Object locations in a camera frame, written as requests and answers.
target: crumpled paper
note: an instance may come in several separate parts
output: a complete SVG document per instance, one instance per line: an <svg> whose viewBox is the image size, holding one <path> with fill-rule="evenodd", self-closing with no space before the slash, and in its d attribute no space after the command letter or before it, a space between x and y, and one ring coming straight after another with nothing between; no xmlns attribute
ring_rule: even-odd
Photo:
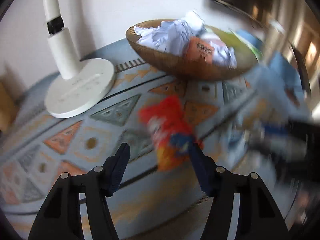
<svg viewBox="0 0 320 240"><path fill-rule="evenodd" d="M192 36L198 35L204 28L204 21L194 11L189 11L180 20L163 21L157 28L134 27L134 31L141 35L138 44L182 56L183 51Z"/></svg>

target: patterned tablecloth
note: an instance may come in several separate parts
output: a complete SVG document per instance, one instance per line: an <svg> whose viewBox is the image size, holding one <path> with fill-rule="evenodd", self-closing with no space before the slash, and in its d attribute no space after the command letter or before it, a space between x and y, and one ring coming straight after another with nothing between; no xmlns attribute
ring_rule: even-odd
<svg viewBox="0 0 320 240"><path fill-rule="evenodd" d="M277 101L265 93L263 86L268 83L256 78L257 72L264 71L259 67L229 82L181 81L145 63L126 40L90 57L106 58L116 66L115 84L100 103L72 118L50 116L43 99L57 76L51 75L30 89L14 127L0 141L1 208L23 238L28 238L37 211L61 173L86 173L127 142L131 157L121 189L107 199L119 238L199 239L212 199L200 190L190 162L157 171L152 142L137 118L140 108L173 94L179 96L186 119L203 139L204 153L233 172L257 172L287 217L298 184L277 184L272 164L257 152L228 152L224 144L228 123L213 128L235 112L232 122L244 128L256 120L280 122L292 112L304 115L303 95L297 93L297 104L280 87L283 97ZM85 195L80 194L80 199L84 236L91 239ZM235 236L238 205L236 194L229 239Z"/></svg>

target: metal screw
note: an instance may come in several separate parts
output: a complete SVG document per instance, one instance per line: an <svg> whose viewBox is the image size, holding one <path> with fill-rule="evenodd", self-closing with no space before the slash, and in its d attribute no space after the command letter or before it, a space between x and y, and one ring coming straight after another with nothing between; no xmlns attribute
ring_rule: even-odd
<svg viewBox="0 0 320 240"><path fill-rule="evenodd" d="M68 176L69 176L69 173L64 172L64 173L62 173L62 174L60 175L60 178L66 179Z"/></svg>
<svg viewBox="0 0 320 240"><path fill-rule="evenodd" d="M250 174L250 177L253 178L253 179L257 179L257 178L259 178L259 175L257 173L255 173L255 172L253 172L253 173Z"/></svg>
<svg viewBox="0 0 320 240"><path fill-rule="evenodd" d="M95 172L100 172L103 170L103 167L102 166L97 166L93 169Z"/></svg>
<svg viewBox="0 0 320 240"><path fill-rule="evenodd" d="M226 170L225 170L224 167L218 166L218 167L216 168L216 171L219 172L219 173L224 173Z"/></svg>

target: brown bowl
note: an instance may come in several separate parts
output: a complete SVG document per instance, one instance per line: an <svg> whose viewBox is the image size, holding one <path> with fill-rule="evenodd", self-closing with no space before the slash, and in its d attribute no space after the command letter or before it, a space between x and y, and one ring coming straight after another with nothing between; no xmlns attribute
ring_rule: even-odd
<svg viewBox="0 0 320 240"><path fill-rule="evenodd" d="M135 26L140 28L156 28L162 21L172 20L152 20L138 23ZM207 64L204 59L191 61L171 53L160 52L146 46L139 45L136 42L141 38L141 36L135 33L134 26L130 27L126 31L125 36L127 37L131 47L144 61L159 70L180 78L206 81L232 79L247 72L257 64L258 61L254 53L233 33L226 33L211 26L206 27L211 28L228 47L233 47L235 49L237 68L229 69L228 67L222 67L215 64Z"/></svg>

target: white lamp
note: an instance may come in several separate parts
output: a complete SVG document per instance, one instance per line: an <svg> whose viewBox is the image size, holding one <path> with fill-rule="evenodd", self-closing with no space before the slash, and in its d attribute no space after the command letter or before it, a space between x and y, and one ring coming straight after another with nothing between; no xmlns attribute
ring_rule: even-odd
<svg viewBox="0 0 320 240"><path fill-rule="evenodd" d="M69 29L63 25L58 0L43 3L49 47L61 74L50 85L44 104L52 116L68 118L90 109L109 92L115 67L101 58L80 62Z"/></svg>

